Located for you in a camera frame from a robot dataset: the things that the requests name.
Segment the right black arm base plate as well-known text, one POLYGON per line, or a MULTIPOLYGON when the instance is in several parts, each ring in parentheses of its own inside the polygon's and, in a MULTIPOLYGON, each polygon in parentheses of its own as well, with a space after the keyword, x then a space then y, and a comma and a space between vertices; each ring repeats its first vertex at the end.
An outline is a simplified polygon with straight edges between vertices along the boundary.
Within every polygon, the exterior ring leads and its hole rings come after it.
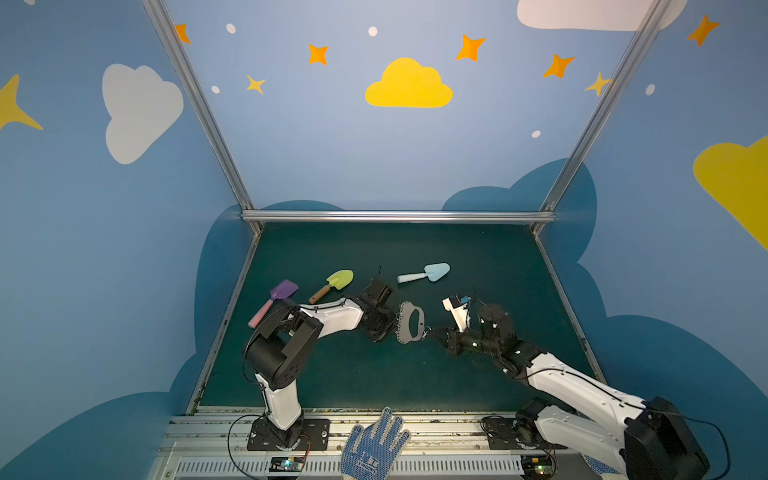
POLYGON ((534 422, 529 419, 488 415, 480 420, 480 427, 492 450, 549 450, 552 447, 558 448, 557 444, 545 440, 534 422))

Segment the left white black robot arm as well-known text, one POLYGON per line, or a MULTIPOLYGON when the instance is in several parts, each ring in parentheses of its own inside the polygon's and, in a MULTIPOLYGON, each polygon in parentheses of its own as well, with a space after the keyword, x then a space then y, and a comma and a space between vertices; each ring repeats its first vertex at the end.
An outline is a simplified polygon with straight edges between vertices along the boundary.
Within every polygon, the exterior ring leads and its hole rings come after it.
POLYGON ((291 299, 297 286, 282 282, 249 322, 253 334, 246 343, 244 361, 253 370, 265 402, 265 412, 251 426, 249 451, 292 451, 310 445, 325 450, 327 441, 321 435, 328 432, 329 422, 305 425, 297 389, 297 379, 317 342, 358 328, 379 342, 394 328, 395 313, 387 305, 394 289, 382 280, 372 279, 358 296, 323 303, 321 299, 333 288, 329 284, 307 304, 299 304, 291 299))

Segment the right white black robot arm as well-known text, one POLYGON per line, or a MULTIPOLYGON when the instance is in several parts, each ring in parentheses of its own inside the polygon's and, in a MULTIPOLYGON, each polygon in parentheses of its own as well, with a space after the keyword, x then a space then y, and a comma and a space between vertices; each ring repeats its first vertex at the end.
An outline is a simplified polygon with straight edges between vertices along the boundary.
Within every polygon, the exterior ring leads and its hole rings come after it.
POLYGON ((565 446, 625 479, 702 479, 710 462, 686 418, 668 400, 644 400, 570 367, 554 354, 520 339, 498 305, 470 313, 467 297, 443 300, 454 326, 436 338, 457 357, 489 356, 509 378, 567 404, 534 401, 516 414, 527 443, 565 446))

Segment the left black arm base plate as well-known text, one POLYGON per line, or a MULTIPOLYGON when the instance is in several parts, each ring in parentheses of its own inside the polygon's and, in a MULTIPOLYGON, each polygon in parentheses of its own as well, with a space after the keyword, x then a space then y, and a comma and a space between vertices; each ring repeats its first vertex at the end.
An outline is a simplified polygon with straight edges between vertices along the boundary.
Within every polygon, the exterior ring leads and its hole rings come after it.
POLYGON ((287 430, 280 430, 267 418, 259 418, 251 425, 247 442, 248 451, 326 451, 330 421, 300 417, 287 430))

